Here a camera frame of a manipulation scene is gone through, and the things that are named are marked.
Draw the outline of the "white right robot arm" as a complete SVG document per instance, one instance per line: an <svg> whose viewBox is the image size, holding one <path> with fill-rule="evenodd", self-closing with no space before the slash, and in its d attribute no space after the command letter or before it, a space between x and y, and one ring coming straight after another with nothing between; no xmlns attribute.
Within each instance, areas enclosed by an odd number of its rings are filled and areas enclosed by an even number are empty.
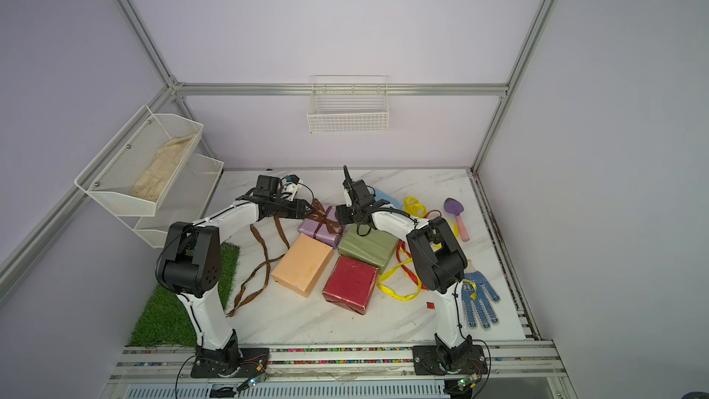
<svg viewBox="0 0 709 399"><path fill-rule="evenodd" d="M377 199L364 180L345 173L345 204L336 207L342 225L369 225L404 241L419 284L436 295L435 343L412 348L419 375L470 375L487 373L482 345L463 334L459 311L460 284L465 281L467 260L449 224L441 217L415 217Z"/></svg>

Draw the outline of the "yellow ribbon of blue box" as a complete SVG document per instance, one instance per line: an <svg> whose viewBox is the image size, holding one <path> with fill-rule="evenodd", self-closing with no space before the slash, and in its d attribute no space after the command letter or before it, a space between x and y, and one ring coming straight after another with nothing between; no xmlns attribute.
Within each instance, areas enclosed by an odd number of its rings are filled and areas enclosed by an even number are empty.
<svg viewBox="0 0 709 399"><path fill-rule="evenodd" d="M459 238L460 232L457 223L446 219L440 210L428 210L425 205L423 205L418 199L414 197L407 197L404 200L404 211L411 216L416 218L422 218L427 220L442 218L445 220L456 238Z"/></svg>

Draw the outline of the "red gift box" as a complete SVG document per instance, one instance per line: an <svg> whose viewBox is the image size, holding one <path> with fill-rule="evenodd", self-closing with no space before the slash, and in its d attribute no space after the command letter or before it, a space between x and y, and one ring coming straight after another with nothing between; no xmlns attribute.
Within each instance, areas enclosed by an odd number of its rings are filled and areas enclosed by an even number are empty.
<svg viewBox="0 0 709 399"><path fill-rule="evenodd" d="M330 304L365 315L378 278L376 267L340 256L322 295Z"/></svg>

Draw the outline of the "orange gift box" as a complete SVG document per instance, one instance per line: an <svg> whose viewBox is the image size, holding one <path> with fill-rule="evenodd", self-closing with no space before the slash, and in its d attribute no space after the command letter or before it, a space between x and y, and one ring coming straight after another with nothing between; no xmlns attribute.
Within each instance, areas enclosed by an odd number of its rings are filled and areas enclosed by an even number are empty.
<svg viewBox="0 0 709 399"><path fill-rule="evenodd" d="M333 256L333 247L300 234L271 273L275 282L309 297Z"/></svg>

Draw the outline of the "green gift box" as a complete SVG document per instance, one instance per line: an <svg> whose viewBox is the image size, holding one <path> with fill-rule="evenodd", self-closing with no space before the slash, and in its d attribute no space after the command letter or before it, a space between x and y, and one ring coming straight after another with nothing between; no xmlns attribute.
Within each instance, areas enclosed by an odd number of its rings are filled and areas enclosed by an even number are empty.
<svg viewBox="0 0 709 399"><path fill-rule="evenodd" d="M376 228L350 225L338 245L338 252L341 256L373 266L383 274L398 242L396 236Z"/></svg>

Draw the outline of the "light blue gift box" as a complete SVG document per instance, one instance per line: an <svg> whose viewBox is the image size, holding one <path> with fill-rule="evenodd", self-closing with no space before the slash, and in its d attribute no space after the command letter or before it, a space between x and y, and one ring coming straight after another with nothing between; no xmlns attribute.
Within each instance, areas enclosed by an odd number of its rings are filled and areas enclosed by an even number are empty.
<svg viewBox="0 0 709 399"><path fill-rule="evenodd" d="M385 207L393 208L395 210L404 210L402 201L395 199L395 197L389 195L383 190L380 190L379 188L374 188L373 192L376 202L381 202Z"/></svg>

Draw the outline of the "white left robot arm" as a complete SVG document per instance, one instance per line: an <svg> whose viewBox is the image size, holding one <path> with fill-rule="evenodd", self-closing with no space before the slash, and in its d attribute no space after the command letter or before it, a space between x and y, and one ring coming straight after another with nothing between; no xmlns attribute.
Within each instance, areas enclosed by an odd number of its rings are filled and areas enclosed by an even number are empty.
<svg viewBox="0 0 709 399"><path fill-rule="evenodd" d="M193 378L242 378L252 382L264 373L270 351L240 349L236 330L226 320L218 294L221 245L245 227L264 244L255 223L273 218L282 242L289 246L282 219L304 220L314 212L311 201L297 197L301 188L297 175L260 175L254 188L223 210L169 227L155 277L177 296L194 327L197 347Z"/></svg>

